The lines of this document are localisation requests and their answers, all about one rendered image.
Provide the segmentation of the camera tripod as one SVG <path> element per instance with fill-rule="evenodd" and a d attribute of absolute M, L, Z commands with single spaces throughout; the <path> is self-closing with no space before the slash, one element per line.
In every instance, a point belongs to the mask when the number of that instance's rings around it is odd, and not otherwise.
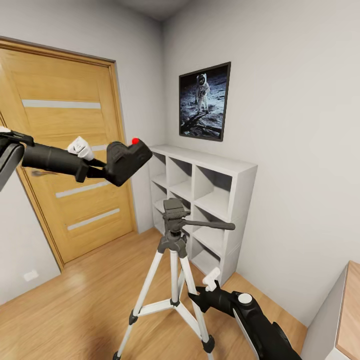
<path fill-rule="evenodd" d="M 233 231 L 236 228 L 236 226 L 234 223 L 229 223 L 229 222 L 224 222 L 224 223 L 216 222 L 216 221 L 202 222 L 202 221 L 192 221 L 192 220 L 184 219 L 186 216 L 191 215 L 191 211 L 184 210 L 181 198 L 171 197 L 167 200 L 163 200 L 163 207 L 165 212 L 162 214 L 163 215 L 162 218 L 164 219 L 165 236 L 161 237 L 160 239 L 159 245 L 157 247 L 156 255 L 153 259 L 153 262 L 147 274 L 146 280 L 138 297 L 135 308 L 130 313 L 128 328 L 126 330 L 120 348 L 117 352 L 114 353 L 112 360 L 121 359 L 122 351 L 125 347 L 131 329 L 134 323 L 137 321 L 138 317 L 167 310 L 170 308 L 176 309 L 176 311 L 181 315 L 181 317 L 185 320 L 185 322 L 189 325 L 189 327 L 200 338 L 203 344 L 203 349 L 205 350 L 205 352 L 207 352 L 208 359 L 214 360 L 212 351 L 215 347 L 215 339 L 212 335 L 208 335 L 203 313 L 201 312 L 200 306 L 198 306 L 192 300 L 192 305 L 197 319 L 196 320 L 191 315 L 191 313 L 185 308 L 185 306 L 180 302 L 184 282 L 186 282 L 186 286 L 188 287 L 189 293 L 194 295 L 199 294 L 196 290 L 189 261 L 187 258 L 187 252 L 186 252 L 187 236 L 186 234 L 183 234 L 183 237 L 181 237 L 182 232 L 180 230 L 185 225 L 194 225 L 194 226 L 205 226 L 214 229 Z M 170 250 L 172 298 L 142 306 L 145 296 L 152 282 L 152 279 L 158 268 L 159 262 L 162 258 L 162 255 L 164 254 L 165 250 L 168 248 Z M 178 278 L 178 255 L 181 263 L 181 272 L 179 278 Z"/>

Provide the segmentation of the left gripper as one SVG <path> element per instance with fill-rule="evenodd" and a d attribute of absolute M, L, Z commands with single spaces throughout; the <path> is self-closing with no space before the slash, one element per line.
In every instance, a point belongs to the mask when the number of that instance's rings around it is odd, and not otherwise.
<path fill-rule="evenodd" d="M 88 161 L 68 150 L 51 146 L 45 171 L 75 176 L 77 183 L 89 179 L 113 179 L 115 175 L 102 171 L 107 164 L 98 159 Z"/>

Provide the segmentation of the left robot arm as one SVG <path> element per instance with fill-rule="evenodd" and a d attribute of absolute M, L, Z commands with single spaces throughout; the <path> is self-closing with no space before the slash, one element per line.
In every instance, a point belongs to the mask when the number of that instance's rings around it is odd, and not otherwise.
<path fill-rule="evenodd" d="M 81 136 L 67 150 L 34 142 L 34 138 L 0 126 L 0 192 L 18 164 L 22 167 L 75 176 L 77 183 L 89 179 L 113 179 L 102 171 L 107 164 L 95 159 L 90 144 Z"/>

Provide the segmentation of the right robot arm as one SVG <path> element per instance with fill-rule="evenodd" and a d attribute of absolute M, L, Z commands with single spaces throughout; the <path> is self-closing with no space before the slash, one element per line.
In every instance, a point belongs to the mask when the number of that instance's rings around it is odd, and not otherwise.
<path fill-rule="evenodd" d="M 202 281 L 207 287 L 196 286 L 198 295 L 188 293 L 201 312 L 213 307 L 236 318 L 257 360 L 302 360 L 282 328 L 270 323 L 251 294 L 220 288 L 216 280 L 220 273 L 214 268 Z"/>

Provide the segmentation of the digital camera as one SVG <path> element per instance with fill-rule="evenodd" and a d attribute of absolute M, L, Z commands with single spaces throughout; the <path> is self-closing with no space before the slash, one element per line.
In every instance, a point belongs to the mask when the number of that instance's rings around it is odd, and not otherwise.
<path fill-rule="evenodd" d="M 106 180 L 118 188 L 154 156 L 149 147 L 136 137 L 129 146 L 119 141 L 111 142 L 106 152 L 107 164 L 102 171 L 115 175 L 114 178 L 106 178 Z"/>

